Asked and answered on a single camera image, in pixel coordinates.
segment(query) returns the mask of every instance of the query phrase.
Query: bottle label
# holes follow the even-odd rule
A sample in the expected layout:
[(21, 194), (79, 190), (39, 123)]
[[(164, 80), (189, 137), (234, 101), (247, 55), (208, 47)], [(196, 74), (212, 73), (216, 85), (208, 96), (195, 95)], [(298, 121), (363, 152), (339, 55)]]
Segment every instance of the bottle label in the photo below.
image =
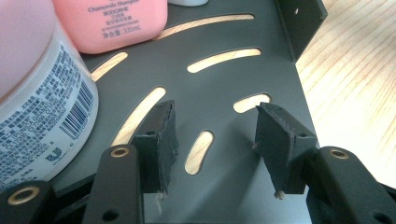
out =
[(61, 45), (44, 82), (0, 120), (0, 191), (44, 177), (77, 142), (96, 100), (87, 80)]
[(88, 7), (87, 10), (106, 18), (102, 28), (102, 37), (109, 39), (141, 30), (139, 19), (132, 15), (130, 9), (138, 2), (139, 0), (109, 1), (106, 5)]

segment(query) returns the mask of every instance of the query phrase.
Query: black mounting plate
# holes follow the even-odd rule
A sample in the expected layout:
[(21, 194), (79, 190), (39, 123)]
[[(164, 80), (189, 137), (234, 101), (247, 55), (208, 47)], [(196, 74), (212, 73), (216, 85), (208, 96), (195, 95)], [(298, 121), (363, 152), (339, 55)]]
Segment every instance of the black mounting plate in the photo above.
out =
[[(169, 5), (167, 27), (233, 14), (251, 14), (254, 20), (208, 24), (161, 40), (84, 55), (90, 70), (118, 52), (129, 56), (96, 82), (100, 104), (92, 134), (72, 162), (51, 180), (55, 189), (94, 174), (102, 152), (131, 111), (150, 91), (162, 86), (167, 90), (162, 101), (175, 100), (179, 154), (161, 214), (156, 195), (145, 195), (147, 223), (310, 222), (305, 195), (288, 195), (283, 201), (274, 198), (268, 171), (251, 149), (257, 110), (243, 114), (233, 110), (238, 100), (267, 92), (274, 104), (315, 132), (290, 56), (290, 38), (277, 9), (273, 0), (213, 0), (201, 7)], [(216, 64), (197, 74), (187, 71), (188, 65), (205, 57), (247, 48), (260, 49), (262, 55)], [(200, 173), (189, 175), (185, 160), (203, 130), (210, 130), (215, 141)]]

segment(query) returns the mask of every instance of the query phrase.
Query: white jar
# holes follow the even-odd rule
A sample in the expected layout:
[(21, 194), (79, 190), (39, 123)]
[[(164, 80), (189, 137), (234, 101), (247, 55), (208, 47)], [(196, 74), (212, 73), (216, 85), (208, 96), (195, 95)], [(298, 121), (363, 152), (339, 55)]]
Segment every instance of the white jar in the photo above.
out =
[(168, 3), (183, 7), (198, 7), (207, 3), (208, 0), (168, 0)]
[(92, 130), (98, 93), (50, 0), (2, 0), (0, 15), (1, 192), (62, 171)]

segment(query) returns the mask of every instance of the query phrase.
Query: slot cutout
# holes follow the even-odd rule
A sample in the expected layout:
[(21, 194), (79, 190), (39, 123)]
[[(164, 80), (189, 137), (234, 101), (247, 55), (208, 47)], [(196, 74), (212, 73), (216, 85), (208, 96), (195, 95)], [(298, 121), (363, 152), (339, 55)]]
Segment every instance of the slot cutout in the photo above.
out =
[(128, 54), (126, 52), (121, 52), (113, 57), (109, 58), (107, 61), (102, 63), (99, 67), (97, 67), (93, 72), (91, 72), (91, 78), (93, 81), (99, 80), (102, 76), (104, 76), (110, 69), (112, 69), (114, 66), (122, 62), (128, 57)]
[(259, 56), (262, 55), (262, 51), (259, 49), (238, 49), (233, 51), (228, 51), (225, 53), (217, 54), (205, 59), (202, 59), (199, 62), (193, 63), (187, 67), (187, 70), (190, 73), (197, 73), (201, 70), (206, 69), (212, 65), (218, 63), (224, 63), (226, 61), (230, 61), (233, 59), (251, 57), (251, 56)]
[(184, 165), (187, 174), (196, 175), (200, 172), (206, 152), (214, 140), (215, 135), (210, 131), (202, 131), (199, 134)]
[(140, 122), (147, 115), (150, 109), (165, 96), (165, 94), (166, 89), (164, 87), (157, 87), (151, 91), (122, 124), (119, 132), (111, 143), (111, 146), (128, 144)]
[(271, 97), (267, 93), (254, 94), (233, 104), (233, 109), (237, 113), (243, 114), (256, 107), (256, 105), (260, 105), (261, 102), (270, 103)]
[(191, 28), (195, 28), (198, 26), (208, 25), (211, 23), (224, 22), (224, 21), (248, 21), (253, 19), (254, 19), (253, 15), (241, 14), (241, 15), (218, 16), (218, 17), (201, 19), (197, 21), (189, 21), (163, 30), (157, 37), (153, 38), (153, 40), (159, 40), (181, 31), (189, 30)]

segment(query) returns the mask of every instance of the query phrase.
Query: pink bottle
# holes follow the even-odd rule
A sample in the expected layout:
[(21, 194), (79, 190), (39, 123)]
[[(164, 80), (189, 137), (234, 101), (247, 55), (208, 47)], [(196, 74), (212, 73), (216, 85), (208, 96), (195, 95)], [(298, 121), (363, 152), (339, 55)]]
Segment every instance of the pink bottle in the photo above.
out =
[(166, 24), (166, 0), (53, 0), (80, 52), (101, 53), (149, 40)]

